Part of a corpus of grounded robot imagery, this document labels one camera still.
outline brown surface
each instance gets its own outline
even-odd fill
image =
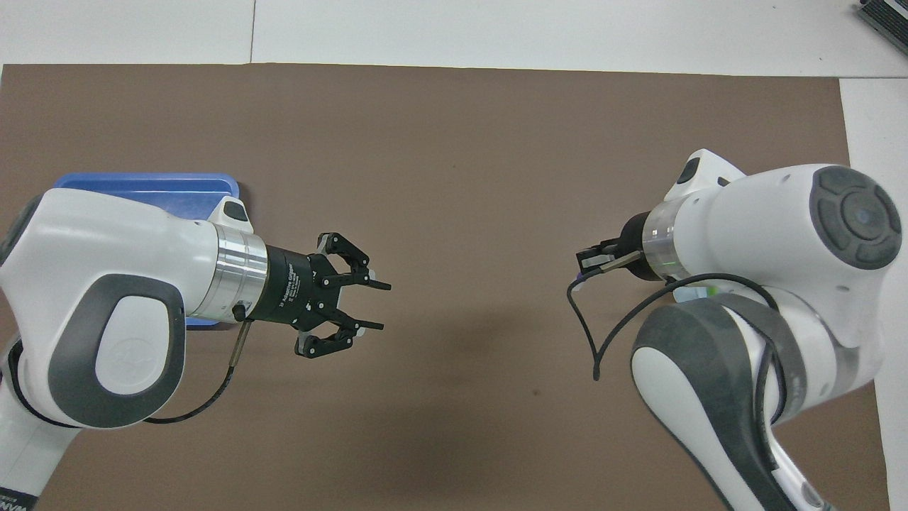
[[[831,79],[330,65],[8,65],[0,225],[70,172],[226,172],[257,234],[337,230],[390,293],[354,349],[253,327],[232,386],[177,426],[79,435],[44,491],[71,509],[721,509],[649,415],[618,338],[602,381],[564,298],[574,252],[655,205],[708,147],[747,173],[846,163]],[[579,293],[601,339],[656,285]],[[0,303],[0,332],[15,323]],[[232,332],[191,333],[168,415],[220,382]],[[842,509],[887,509],[871,387],[778,431]]]

